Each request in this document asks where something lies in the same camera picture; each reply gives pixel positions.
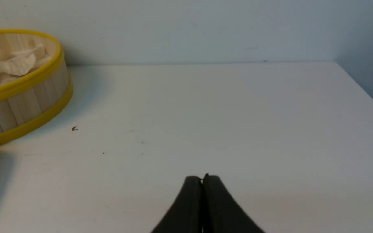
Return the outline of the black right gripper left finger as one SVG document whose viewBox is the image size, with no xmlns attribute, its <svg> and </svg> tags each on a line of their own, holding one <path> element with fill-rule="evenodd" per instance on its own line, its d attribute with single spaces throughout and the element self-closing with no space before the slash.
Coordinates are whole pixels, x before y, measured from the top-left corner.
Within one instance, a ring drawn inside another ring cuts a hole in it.
<svg viewBox="0 0 373 233">
<path fill-rule="evenodd" d="M 201 178 L 188 176 L 153 233 L 201 233 Z"/>
</svg>

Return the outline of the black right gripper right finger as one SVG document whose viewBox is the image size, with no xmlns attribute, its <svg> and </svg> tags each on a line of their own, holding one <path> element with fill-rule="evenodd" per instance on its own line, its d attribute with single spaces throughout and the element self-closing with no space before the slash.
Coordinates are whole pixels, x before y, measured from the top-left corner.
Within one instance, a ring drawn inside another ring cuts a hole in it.
<svg viewBox="0 0 373 233">
<path fill-rule="evenodd" d="M 264 232 L 234 200 L 219 176 L 205 174 L 202 190 L 204 233 Z"/>
</svg>

